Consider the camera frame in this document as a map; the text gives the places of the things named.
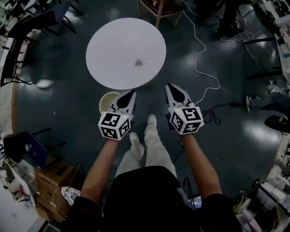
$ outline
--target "black shirt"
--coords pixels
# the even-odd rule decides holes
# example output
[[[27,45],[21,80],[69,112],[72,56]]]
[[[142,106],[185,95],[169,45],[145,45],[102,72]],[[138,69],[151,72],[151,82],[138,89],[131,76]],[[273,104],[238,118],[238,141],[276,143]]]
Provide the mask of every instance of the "black shirt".
[[[109,190],[104,217],[100,206],[77,197],[62,231],[242,231],[227,197],[210,195],[196,212],[178,188],[178,180],[161,166],[120,174]]]

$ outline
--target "white cable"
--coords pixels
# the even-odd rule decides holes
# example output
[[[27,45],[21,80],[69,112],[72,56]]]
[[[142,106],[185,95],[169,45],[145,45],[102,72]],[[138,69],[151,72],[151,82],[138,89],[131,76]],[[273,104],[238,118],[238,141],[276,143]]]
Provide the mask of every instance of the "white cable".
[[[203,98],[204,98],[204,96],[205,96],[205,93],[207,92],[207,90],[208,89],[219,89],[220,88],[220,84],[219,84],[219,82],[218,82],[218,80],[214,77],[214,76],[211,76],[211,75],[209,75],[209,74],[206,74],[206,73],[203,73],[203,72],[199,72],[199,71],[197,71],[196,70],[196,59],[197,59],[197,56],[199,55],[199,54],[201,54],[201,53],[203,53],[203,52],[205,52],[205,50],[207,49],[207,47],[203,44],[203,42],[201,42],[197,37],[196,37],[196,34],[195,34],[195,25],[194,25],[194,23],[190,20],[190,18],[186,15],[186,13],[185,13],[185,11],[183,11],[183,13],[184,13],[184,15],[186,16],[186,18],[188,18],[189,19],[189,21],[192,23],[192,25],[193,25],[193,29],[194,29],[194,37],[204,46],[204,50],[203,51],[201,51],[201,52],[199,52],[199,53],[197,53],[196,55],[195,55],[195,59],[194,59],[194,70],[197,72],[197,73],[199,73],[199,74],[202,74],[202,75],[205,75],[205,76],[208,76],[208,77],[212,77],[213,79],[215,79],[216,81],[217,81],[217,83],[218,83],[218,87],[217,88],[213,88],[213,87],[208,87],[208,88],[206,88],[205,89],[205,91],[204,91],[204,94],[203,94],[203,97],[202,97],[202,99],[200,99],[198,102],[196,102],[195,103],[195,105],[196,104],[198,104],[199,102],[201,102],[202,100],[203,100]]]
[[[195,16],[197,16],[197,14],[194,13],[194,12],[190,9],[190,7],[195,8],[196,5],[195,5],[194,3],[192,3],[192,2],[186,2],[186,1],[184,1],[184,0],[182,0],[182,1],[187,5],[187,7],[188,7],[188,9],[190,10],[190,12],[193,13]],[[205,21],[207,21],[207,22],[209,22],[209,23],[211,23],[211,24],[217,24],[217,23],[214,23],[214,22],[208,21],[207,19],[205,19]]]

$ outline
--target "white round table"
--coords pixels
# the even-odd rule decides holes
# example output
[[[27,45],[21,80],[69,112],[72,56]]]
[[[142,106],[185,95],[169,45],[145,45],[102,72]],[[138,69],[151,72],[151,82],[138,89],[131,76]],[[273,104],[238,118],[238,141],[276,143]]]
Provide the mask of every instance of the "white round table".
[[[125,90],[154,78],[165,56],[165,41],[156,27],[140,19],[124,18],[107,23],[93,35],[86,62],[100,84]]]

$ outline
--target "wooden chair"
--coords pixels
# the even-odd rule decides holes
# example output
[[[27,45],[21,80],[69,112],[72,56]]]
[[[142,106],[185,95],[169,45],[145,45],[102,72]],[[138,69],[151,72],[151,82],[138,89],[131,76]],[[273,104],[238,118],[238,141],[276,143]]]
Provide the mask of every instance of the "wooden chair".
[[[178,0],[158,0],[157,2],[154,2],[153,0],[137,0],[137,2],[138,18],[140,18],[140,4],[142,4],[157,18],[156,28],[159,26],[160,19],[170,15],[178,14],[178,17],[174,23],[174,27],[176,27],[183,11],[185,10],[185,6],[182,5]]]

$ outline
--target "cardboard box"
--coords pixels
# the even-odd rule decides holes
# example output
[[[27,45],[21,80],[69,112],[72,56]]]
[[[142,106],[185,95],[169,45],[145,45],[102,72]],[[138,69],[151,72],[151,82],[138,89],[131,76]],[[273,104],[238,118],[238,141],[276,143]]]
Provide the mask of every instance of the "cardboard box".
[[[35,201],[38,206],[49,211],[54,217],[54,219],[57,220],[58,222],[62,222],[63,220],[61,217],[58,216],[56,210],[60,215],[63,215],[64,218],[64,213],[67,212],[70,207],[68,203],[63,199],[63,197],[57,194],[53,198],[53,203],[55,206],[53,205],[52,201],[49,201],[43,195],[38,194],[35,197]]]
[[[35,169],[34,172],[39,187],[49,190],[50,193],[56,188],[68,185],[73,177],[73,167],[60,161],[48,166],[45,170]]]
[[[49,222],[54,221],[54,216],[49,210],[41,207],[40,205],[36,205],[35,209],[36,209],[38,215],[40,217],[42,217],[44,220],[49,221]]]

